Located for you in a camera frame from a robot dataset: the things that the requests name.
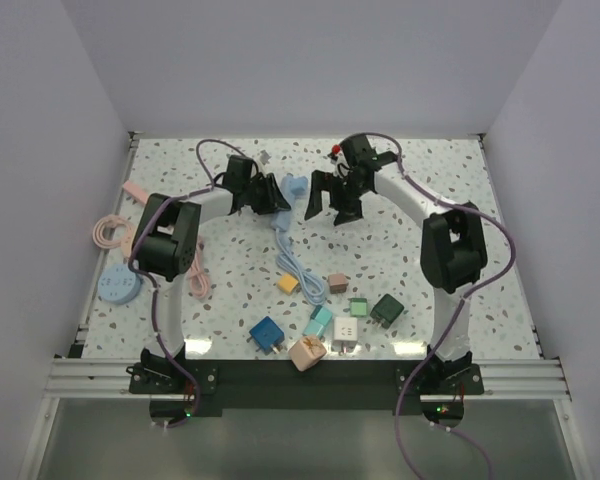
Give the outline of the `pink power strip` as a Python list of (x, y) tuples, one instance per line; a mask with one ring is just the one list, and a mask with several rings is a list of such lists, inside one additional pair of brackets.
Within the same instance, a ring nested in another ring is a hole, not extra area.
[(122, 184), (122, 190), (141, 205), (148, 201), (149, 194), (139, 185), (127, 180)]

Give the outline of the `pink patterned cube plug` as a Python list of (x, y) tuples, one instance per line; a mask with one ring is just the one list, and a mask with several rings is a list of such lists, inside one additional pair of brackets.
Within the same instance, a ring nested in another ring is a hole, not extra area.
[(315, 335), (303, 336), (289, 349), (289, 358), (299, 372), (312, 368), (327, 353), (324, 344)]

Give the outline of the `yellow cube plug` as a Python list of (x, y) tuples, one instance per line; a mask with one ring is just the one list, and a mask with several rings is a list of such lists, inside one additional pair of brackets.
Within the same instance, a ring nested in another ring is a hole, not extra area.
[(299, 280), (290, 273), (283, 274), (279, 278), (276, 286), (285, 295), (293, 295), (301, 289)]

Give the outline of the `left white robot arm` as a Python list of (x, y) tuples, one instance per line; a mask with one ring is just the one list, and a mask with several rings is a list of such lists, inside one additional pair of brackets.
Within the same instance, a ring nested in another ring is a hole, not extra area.
[(153, 382), (165, 392), (180, 390), (187, 368), (176, 357), (185, 347), (181, 303), (183, 281), (196, 259), (200, 226), (248, 207), (257, 215), (288, 211), (276, 177), (248, 157), (232, 155), (209, 186), (179, 196), (153, 193), (145, 204), (128, 267), (151, 286), (151, 340), (146, 350), (158, 357)]

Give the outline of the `orange cube plug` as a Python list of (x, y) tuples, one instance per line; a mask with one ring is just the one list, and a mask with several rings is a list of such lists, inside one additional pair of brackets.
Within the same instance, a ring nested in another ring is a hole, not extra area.
[(343, 273), (333, 273), (327, 277), (330, 294), (344, 293), (348, 289), (349, 280)]

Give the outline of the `blue power strip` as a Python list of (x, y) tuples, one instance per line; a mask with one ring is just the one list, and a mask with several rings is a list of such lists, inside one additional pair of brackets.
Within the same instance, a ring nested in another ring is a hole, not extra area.
[(281, 191), (281, 194), (282, 194), (284, 200), (290, 206), (290, 209), (289, 210), (279, 210), (279, 211), (277, 211), (273, 215), (271, 223), (270, 223), (271, 228), (274, 231), (279, 231), (279, 232), (287, 232), (289, 230), (290, 225), (291, 225), (292, 212), (293, 212), (294, 206), (296, 204), (296, 201), (299, 198), (301, 198), (301, 197), (294, 197), (287, 190), (286, 180), (285, 180), (285, 177), (287, 175), (284, 176), (284, 178), (282, 179), (282, 181), (280, 183), (280, 191)]

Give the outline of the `blue round socket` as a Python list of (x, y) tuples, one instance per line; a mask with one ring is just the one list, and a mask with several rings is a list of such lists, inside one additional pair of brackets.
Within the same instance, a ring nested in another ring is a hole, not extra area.
[(97, 293), (102, 301), (124, 305), (139, 294), (141, 286), (141, 278), (126, 264), (114, 264), (100, 275)]

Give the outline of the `teal cube plug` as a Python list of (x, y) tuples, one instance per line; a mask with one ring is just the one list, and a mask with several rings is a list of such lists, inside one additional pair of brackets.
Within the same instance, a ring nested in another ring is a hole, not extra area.
[(327, 327), (333, 318), (333, 313), (322, 305), (318, 305), (314, 308), (310, 315), (310, 320), (320, 325)]

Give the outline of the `dark green cube plug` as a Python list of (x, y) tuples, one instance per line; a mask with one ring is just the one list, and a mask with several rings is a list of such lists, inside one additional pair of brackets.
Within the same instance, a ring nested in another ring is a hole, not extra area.
[(404, 305), (390, 294), (384, 294), (373, 306), (370, 317), (384, 329), (389, 329), (404, 311)]

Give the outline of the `white cube plug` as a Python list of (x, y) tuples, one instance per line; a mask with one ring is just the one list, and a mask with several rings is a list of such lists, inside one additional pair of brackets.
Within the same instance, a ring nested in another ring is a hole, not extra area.
[(358, 319), (356, 317), (339, 316), (333, 320), (333, 338), (331, 347), (339, 355), (355, 350), (358, 344)]

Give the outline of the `light blue cube plug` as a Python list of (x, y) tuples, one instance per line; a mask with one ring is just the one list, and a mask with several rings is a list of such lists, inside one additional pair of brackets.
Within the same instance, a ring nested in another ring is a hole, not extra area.
[(287, 190), (294, 197), (302, 197), (308, 190), (308, 179), (305, 176), (296, 177), (288, 174), (285, 177)]

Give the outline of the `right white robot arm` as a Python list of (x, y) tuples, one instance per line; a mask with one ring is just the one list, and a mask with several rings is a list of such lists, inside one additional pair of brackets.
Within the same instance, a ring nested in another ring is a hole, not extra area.
[(449, 392), (461, 380), (455, 362), (470, 358), (469, 306), (464, 295), (488, 262), (480, 212), (470, 202), (454, 204), (406, 174), (401, 148), (377, 151), (368, 133), (334, 145), (330, 171), (315, 170), (305, 218), (323, 210), (323, 194), (336, 212), (336, 226), (363, 218), (362, 198), (379, 195), (421, 228), (420, 268), (434, 290), (434, 330), (428, 353), (438, 360), (425, 369), (428, 386)]

